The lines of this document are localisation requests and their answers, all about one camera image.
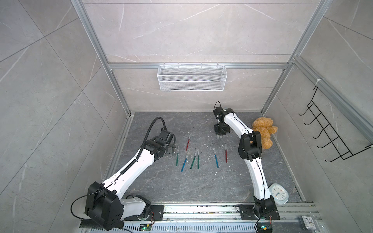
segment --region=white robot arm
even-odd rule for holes
[[[230,129],[240,138],[238,153],[250,171],[254,187],[254,213],[258,218],[266,218],[277,211],[274,198],[268,189],[267,181],[261,165],[261,136],[258,131],[247,127],[230,108],[215,107],[214,115],[218,124],[215,133],[224,135]]]
[[[152,126],[158,119],[163,123],[161,133],[147,140]],[[101,184],[94,182],[88,188],[85,214],[106,230],[111,230],[113,227],[122,228],[123,219],[129,216],[135,215],[139,219],[146,219],[150,213],[149,200],[141,196],[130,199],[122,199],[122,197],[132,182],[166,153],[172,139],[175,143],[175,136],[167,131],[164,120],[161,117],[155,118],[135,156],[112,177]]]

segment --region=teddy bear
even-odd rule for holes
[[[276,133],[278,127],[272,125],[273,120],[267,117],[260,117],[253,122],[253,130],[260,132],[262,149],[269,149],[273,145],[271,134]]]

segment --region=wire basket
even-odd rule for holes
[[[227,70],[219,64],[160,65],[157,77],[161,91],[222,91]]]

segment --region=marble wall tile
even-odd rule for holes
[[[80,92],[46,39],[0,63],[1,190]]]
[[[157,72],[157,69],[117,69],[114,75],[121,88],[159,88]]]
[[[17,0],[0,2],[0,61],[43,35]]]
[[[70,0],[20,0],[44,35],[78,17]]]
[[[80,88],[87,83],[101,66],[101,62],[89,41],[79,19],[48,35],[52,45]]]
[[[120,100],[117,98],[105,121],[116,139],[119,138],[126,118],[126,112],[124,111]]]
[[[291,54],[316,6],[85,4],[111,55]]]
[[[70,233],[81,231],[79,229],[80,220],[71,215],[70,205],[79,196],[87,194],[87,189],[93,182],[102,182],[104,180],[105,171],[112,158],[116,142],[114,135],[104,124],[62,202],[61,208],[49,230],[50,233],[61,232],[62,229],[64,232]],[[87,218],[83,214],[84,208],[85,199],[81,199],[74,203],[73,212],[77,216]]]
[[[372,12],[371,0],[334,0],[325,17],[373,38]]]
[[[278,92],[278,97],[303,134],[361,231],[369,232],[371,229],[369,216],[373,214],[373,211],[369,208],[372,205],[367,205],[367,203],[373,203],[370,195],[373,191],[373,171],[371,169],[373,161],[370,159],[373,149],[357,154],[347,160],[339,158],[331,163],[325,162],[325,160],[330,161],[338,157],[337,151],[331,144],[322,149],[317,148],[317,146],[321,147],[329,141],[326,134],[322,133],[319,138],[314,139],[312,136],[317,137],[322,128],[316,121],[308,126],[304,125],[304,123],[308,124],[313,120],[313,115],[310,112],[303,116],[298,115],[298,113],[302,114],[307,109],[306,105],[314,94],[313,88],[313,83],[301,71],[294,69],[282,85]],[[316,92],[314,102],[353,153],[359,152],[370,144],[321,91]],[[318,117],[318,119],[321,122],[323,121],[322,116]],[[347,148],[341,140],[337,139],[335,145],[342,154],[347,152]]]
[[[301,56],[373,121],[373,40],[323,18]]]
[[[83,91],[105,120],[117,96],[103,67],[97,71]]]
[[[1,232],[48,232],[103,124],[82,92],[0,195]]]
[[[228,69],[225,88],[272,88],[281,69]],[[159,88],[157,69],[114,70],[122,88]]]
[[[279,127],[275,137],[306,201],[313,201],[330,232],[360,232],[313,151],[278,97],[266,113]]]
[[[83,0],[83,3],[318,3],[318,0]]]
[[[282,69],[228,69],[224,88],[272,88]]]
[[[159,88],[122,88],[132,111],[211,111],[216,101],[235,111],[260,111],[271,90],[161,91]]]
[[[109,62],[288,62],[290,54],[273,55],[106,55]]]

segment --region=white clock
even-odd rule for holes
[[[289,194],[281,185],[274,183],[269,187],[269,190],[275,200],[276,205],[283,205],[288,202]]]

